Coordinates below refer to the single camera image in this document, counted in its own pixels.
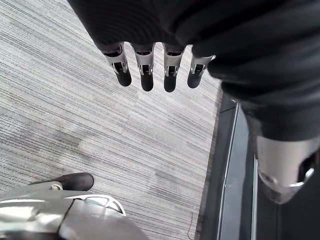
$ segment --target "robotic finger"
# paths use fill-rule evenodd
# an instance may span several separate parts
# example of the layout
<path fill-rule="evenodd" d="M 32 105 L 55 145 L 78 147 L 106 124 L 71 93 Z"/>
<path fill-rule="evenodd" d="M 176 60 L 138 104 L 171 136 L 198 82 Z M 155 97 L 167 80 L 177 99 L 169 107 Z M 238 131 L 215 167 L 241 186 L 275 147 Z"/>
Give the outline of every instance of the robotic finger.
<path fill-rule="evenodd" d="M 153 68 L 154 68 L 154 48 L 155 44 L 133 44 L 136 62 L 140 71 L 141 86 L 143 90 L 149 92 L 154 87 Z"/>
<path fill-rule="evenodd" d="M 199 86 L 202 74 L 205 72 L 208 63 L 216 56 L 195 57 L 192 56 L 190 72 L 188 76 L 188 86 L 191 89 L 195 89 Z"/>
<path fill-rule="evenodd" d="M 176 88 L 177 74 L 186 46 L 163 43 L 164 89 L 171 93 Z"/>
<path fill-rule="evenodd" d="M 131 84 L 131 75 L 128 67 L 124 43 L 114 43 L 107 45 L 102 50 L 109 64 L 112 66 L 119 83 L 127 87 Z"/>
<path fill-rule="evenodd" d="M 303 141 L 278 141 L 258 136 L 258 174 L 264 192 L 285 204 L 304 186 L 319 164 L 320 137 Z"/>

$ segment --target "black sleeve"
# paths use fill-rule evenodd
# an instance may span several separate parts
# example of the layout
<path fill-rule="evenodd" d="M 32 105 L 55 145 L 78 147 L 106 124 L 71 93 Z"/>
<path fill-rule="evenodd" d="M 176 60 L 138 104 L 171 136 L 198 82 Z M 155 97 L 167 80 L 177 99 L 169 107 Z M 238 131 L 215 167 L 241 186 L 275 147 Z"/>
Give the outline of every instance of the black sleeve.
<path fill-rule="evenodd" d="M 320 135 L 320 1 L 69 0 L 94 42 L 193 44 L 241 103 L 250 130 Z"/>

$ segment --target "cable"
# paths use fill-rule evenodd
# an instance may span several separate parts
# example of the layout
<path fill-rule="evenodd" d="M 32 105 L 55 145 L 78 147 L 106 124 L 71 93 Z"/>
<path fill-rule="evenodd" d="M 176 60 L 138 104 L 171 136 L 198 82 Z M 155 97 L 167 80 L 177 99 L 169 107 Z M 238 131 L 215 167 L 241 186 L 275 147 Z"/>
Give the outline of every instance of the cable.
<path fill-rule="evenodd" d="M 187 235 L 188 235 L 188 238 L 189 238 L 190 240 L 193 240 L 193 239 L 189 236 L 189 232 L 190 232 L 190 228 L 191 228 L 193 219 L 194 219 L 194 213 L 191 212 L 191 222 L 190 222 L 190 226 L 189 226 L 188 234 L 187 234 Z"/>

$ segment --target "floor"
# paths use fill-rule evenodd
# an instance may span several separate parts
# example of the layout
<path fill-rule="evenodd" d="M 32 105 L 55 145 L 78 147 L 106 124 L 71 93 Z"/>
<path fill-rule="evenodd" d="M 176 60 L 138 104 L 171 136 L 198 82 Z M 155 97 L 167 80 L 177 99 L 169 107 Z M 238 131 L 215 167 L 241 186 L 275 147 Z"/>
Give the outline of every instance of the floor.
<path fill-rule="evenodd" d="M 190 89 L 191 49 L 177 87 L 122 87 L 66 0 L 0 0 L 0 191 L 75 172 L 118 199 L 152 239 L 193 239 L 217 113 L 219 82 Z"/>

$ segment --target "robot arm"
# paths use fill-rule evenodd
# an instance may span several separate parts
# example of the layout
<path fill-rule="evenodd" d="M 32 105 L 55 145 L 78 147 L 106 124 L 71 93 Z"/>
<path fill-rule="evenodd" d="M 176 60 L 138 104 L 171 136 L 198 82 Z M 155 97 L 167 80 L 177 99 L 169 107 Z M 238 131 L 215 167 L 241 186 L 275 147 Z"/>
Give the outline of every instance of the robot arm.
<path fill-rule="evenodd" d="M 132 44 L 142 87 L 150 91 L 152 46 L 164 43 L 167 92 L 175 88 L 184 47 L 192 44 L 188 85 L 195 88 L 208 68 L 240 103 L 254 135 L 259 175 L 274 202 L 289 201 L 313 174 L 320 147 L 319 1 L 69 2 L 123 86 L 130 73 L 114 44 Z"/>

